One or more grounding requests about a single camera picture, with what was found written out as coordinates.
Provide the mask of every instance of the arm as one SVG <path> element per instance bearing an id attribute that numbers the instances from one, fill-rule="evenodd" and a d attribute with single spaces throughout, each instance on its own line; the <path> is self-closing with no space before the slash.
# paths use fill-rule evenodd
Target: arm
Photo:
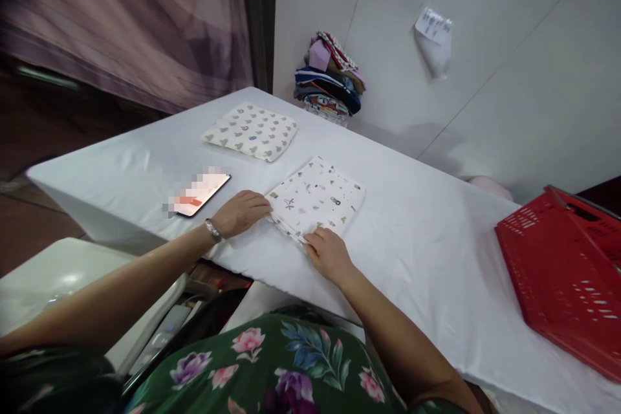
<path id="1" fill-rule="evenodd" d="M 466 383 L 425 334 L 352 264 L 345 243 L 325 228 L 304 237 L 317 270 L 332 281 L 356 311 L 395 388 L 410 406 L 430 397 L 470 413 L 481 408 Z"/>
<path id="2" fill-rule="evenodd" d="M 212 218 L 223 238 L 272 211 L 260 194 L 242 191 Z M 215 244 L 202 224 L 60 301 L 0 339 L 0 357 L 26 349 L 75 345 L 106 353 L 188 267 Z"/>

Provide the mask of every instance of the woman's left hand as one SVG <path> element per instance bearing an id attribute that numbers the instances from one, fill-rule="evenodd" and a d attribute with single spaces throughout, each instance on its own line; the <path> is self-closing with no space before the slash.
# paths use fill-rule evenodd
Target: woman's left hand
<path id="1" fill-rule="evenodd" d="M 242 191 L 232 197 L 211 218 L 215 229 L 228 239 L 243 233 L 272 211 L 270 201 L 253 191 Z"/>

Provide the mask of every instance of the purple curtain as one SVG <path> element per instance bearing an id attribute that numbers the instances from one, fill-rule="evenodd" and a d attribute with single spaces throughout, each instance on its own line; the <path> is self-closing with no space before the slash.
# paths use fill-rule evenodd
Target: purple curtain
<path id="1" fill-rule="evenodd" d="M 3 50 L 176 113 L 252 85 L 244 0 L 5 0 Z"/>

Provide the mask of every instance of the smartphone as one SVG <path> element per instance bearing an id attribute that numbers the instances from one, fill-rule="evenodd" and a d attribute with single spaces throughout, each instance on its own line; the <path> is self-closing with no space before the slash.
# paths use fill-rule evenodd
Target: smartphone
<path id="1" fill-rule="evenodd" d="M 231 175 L 209 174 L 198 178 L 190 189 L 182 190 L 181 196 L 175 198 L 174 210 L 179 215 L 193 217 L 231 179 Z"/>

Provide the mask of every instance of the hand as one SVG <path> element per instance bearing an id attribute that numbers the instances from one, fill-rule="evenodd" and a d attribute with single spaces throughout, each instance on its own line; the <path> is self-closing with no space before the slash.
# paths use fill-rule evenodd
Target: hand
<path id="1" fill-rule="evenodd" d="M 228 239 L 243 233 L 272 211 L 270 201 L 252 191 L 242 191 L 232 197 L 211 218 L 215 229 Z"/>
<path id="2" fill-rule="evenodd" d="M 304 249 L 317 271 L 336 286 L 356 275 L 358 269 L 349 258 L 349 252 L 338 234 L 327 228 L 317 228 L 304 237 L 309 244 Z"/>

